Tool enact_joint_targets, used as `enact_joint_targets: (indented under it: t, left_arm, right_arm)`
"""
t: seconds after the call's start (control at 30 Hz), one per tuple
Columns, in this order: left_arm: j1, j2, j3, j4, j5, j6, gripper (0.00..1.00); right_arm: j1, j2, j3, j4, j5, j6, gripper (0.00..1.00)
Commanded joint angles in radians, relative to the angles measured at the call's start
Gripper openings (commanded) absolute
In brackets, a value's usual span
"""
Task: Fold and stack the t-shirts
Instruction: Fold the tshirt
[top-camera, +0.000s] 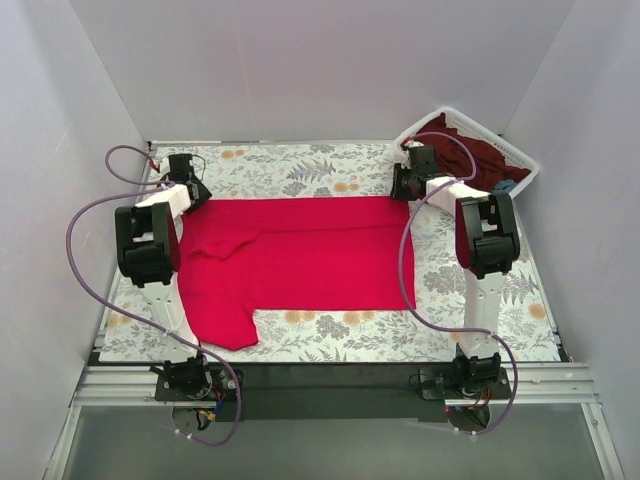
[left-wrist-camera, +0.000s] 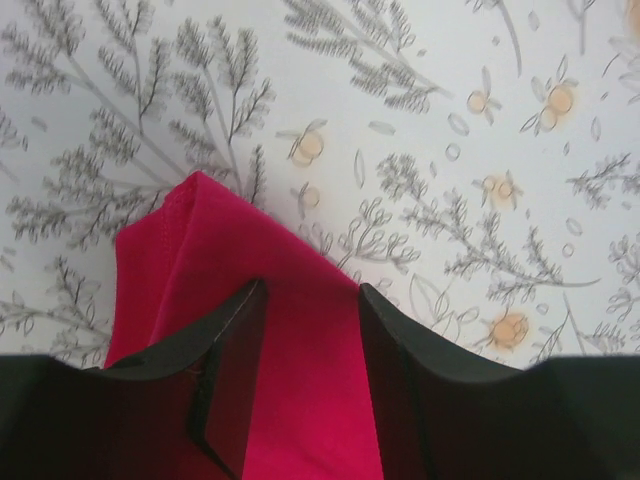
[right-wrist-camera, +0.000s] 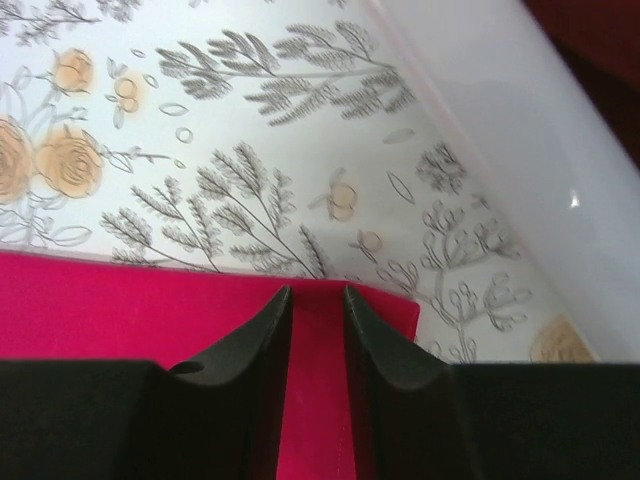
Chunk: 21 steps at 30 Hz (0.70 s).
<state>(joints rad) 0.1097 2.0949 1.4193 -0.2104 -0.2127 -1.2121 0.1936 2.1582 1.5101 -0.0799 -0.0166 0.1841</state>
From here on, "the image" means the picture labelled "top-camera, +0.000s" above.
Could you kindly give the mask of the bright red t shirt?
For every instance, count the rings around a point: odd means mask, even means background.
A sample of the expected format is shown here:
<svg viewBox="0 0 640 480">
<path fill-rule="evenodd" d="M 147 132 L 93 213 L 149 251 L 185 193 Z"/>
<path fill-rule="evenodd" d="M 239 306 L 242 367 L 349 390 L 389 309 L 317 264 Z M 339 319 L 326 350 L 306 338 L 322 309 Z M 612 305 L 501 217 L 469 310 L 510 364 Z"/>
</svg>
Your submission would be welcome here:
<svg viewBox="0 0 640 480">
<path fill-rule="evenodd" d="M 209 200 L 182 218 L 177 281 L 196 338 L 258 342 L 257 310 L 415 305 L 405 202 L 384 196 Z"/>
</svg>

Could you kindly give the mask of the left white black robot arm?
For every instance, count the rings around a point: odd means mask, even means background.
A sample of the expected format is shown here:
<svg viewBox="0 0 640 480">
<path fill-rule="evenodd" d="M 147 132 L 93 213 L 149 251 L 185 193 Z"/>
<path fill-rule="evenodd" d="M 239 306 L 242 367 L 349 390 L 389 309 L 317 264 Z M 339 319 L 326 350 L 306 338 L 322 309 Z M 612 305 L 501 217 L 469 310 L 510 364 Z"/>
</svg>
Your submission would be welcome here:
<svg viewBox="0 0 640 480">
<path fill-rule="evenodd" d="M 195 156 L 171 154 L 168 168 L 161 172 L 163 180 L 174 185 L 155 193 L 134 206 L 115 211 L 117 263 L 121 274 L 136 286 L 151 311 L 151 319 L 190 344 L 175 341 L 170 350 L 183 351 L 184 360 L 165 360 L 158 371 L 166 385 L 191 400 L 206 398 L 213 377 L 205 369 L 204 356 L 189 326 L 179 288 L 178 271 L 181 254 L 175 222 L 211 198 L 211 193 L 197 177 Z"/>
</svg>

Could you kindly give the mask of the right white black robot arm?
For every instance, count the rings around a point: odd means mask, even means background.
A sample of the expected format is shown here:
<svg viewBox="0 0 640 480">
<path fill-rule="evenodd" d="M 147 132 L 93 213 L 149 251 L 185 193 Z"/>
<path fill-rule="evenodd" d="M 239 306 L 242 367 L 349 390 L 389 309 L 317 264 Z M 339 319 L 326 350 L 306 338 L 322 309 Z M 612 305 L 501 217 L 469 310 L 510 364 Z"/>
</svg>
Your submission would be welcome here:
<svg viewBox="0 0 640 480">
<path fill-rule="evenodd" d="M 391 198 L 429 203 L 453 216 L 456 258 L 465 277 L 463 326 L 429 326 L 459 335 L 454 359 L 436 373 L 421 373 L 419 381 L 438 394 L 456 390 L 464 397 L 475 397 L 501 378 L 501 295 L 520 255 L 512 199 L 504 192 L 474 189 L 440 172 L 431 145 L 411 141 L 405 151 L 409 165 L 394 165 Z"/>
</svg>

